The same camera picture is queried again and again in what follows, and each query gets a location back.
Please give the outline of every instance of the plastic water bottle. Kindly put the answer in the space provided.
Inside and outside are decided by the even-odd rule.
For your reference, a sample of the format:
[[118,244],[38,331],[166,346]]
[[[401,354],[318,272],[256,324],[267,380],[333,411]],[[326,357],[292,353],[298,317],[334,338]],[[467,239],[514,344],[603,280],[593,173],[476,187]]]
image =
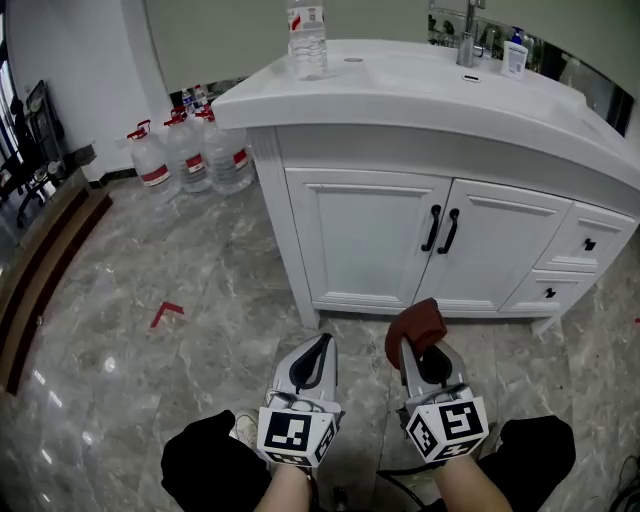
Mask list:
[[187,110],[187,114],[196,113],[196,109],[193,106],[193,98],[187,89],[182,89],[182,105]]
[[202,152],[209,164],[214,190],[226,196],[247,188],[255,176],[246,147],[247,133],[220,128],[209,106],[196,115],[205,119]]
[[169,127],[167,153],[172,170],[182,178],[184,189],[198,194],[211,190],[211,179],[200,151],[200,139],[191,123],[186,122],[188,118],[184,107],[171,111],[171,119],[164,123]]
[[127,135],[131,139],[131,158],[142,183],[160,202],[166,202],[180,192],[180,181],[169,171],[164,146],[157,135],[149,133],[149,124],[149,120],[142,121],[135,132]]
[[327,74],[327,37],[323,0],[288,0],[289,50],[299,80]]
[[207,93],[204,92],[204,89],[200,85],[196,85],[195,97],[196,112],[202,112],[209,103],[207,102]]

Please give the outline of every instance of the white sink countertop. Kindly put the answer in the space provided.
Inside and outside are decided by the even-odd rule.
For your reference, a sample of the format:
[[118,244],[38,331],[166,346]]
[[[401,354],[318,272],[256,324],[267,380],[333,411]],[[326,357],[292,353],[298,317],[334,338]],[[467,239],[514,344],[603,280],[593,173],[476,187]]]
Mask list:
[[582,93],[500,61],[455,64],[456,49],[419,43],[328,41],[329,77],[298,81],[285,56],[213,103],[223,128],[304,124],[386,125],[461,133],[563,158],[640,190],[626,140]]

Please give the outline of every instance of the red cloth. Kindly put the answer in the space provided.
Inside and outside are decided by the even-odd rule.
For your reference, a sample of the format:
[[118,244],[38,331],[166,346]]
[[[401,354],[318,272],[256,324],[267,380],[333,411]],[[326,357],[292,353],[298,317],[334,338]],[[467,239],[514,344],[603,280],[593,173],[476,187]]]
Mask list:
[[400,343],[406,338],[413,346],[417,358],[420,358],[427,347],[434,345],[447,334],[447,326],[438,310],[435,299],[429,298],[405,309],[393,319],[387,338],[385,351],[387,359],[398,370],[400,369]]

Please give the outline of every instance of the soap dispenser bottle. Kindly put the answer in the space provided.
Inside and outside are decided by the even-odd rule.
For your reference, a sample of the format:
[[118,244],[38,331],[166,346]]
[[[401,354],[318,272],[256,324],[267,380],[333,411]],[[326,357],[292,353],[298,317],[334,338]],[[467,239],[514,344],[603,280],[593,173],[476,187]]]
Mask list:
[[513,30],[511,41],[504,42],[501,72],[504,76],[522,80],[529,49],[522,45],[522,30],[518,27],[513,27]]

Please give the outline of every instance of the black cabinet handle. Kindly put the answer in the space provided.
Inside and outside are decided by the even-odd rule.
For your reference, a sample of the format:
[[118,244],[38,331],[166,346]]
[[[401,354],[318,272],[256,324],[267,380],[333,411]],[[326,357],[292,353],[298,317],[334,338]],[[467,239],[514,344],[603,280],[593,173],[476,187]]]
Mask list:
[[436,235],[438,234],[438,224],[440,223],[440,205],[434,204],[431,207],[431,215],[433,215],[433,224],[431,225],[431,231],[429,232],[429,239],[426,244],[422,244],[420,249],[424,252],[429,252],[433,247],[433,242],[436,241]]
[[451,244],[453,243],[453,239],[456,236],[456,231],[458,230],[458,216],[460,215],[460,210],[454,208],[449,212],[449,217],[453,221],[453,225],[451,226],[451,231],[449,231],[449,236],[447,236],[447,241],[444,244],[444,247],[438,247],[438,254],[447,254],[449,249],[451,249]]

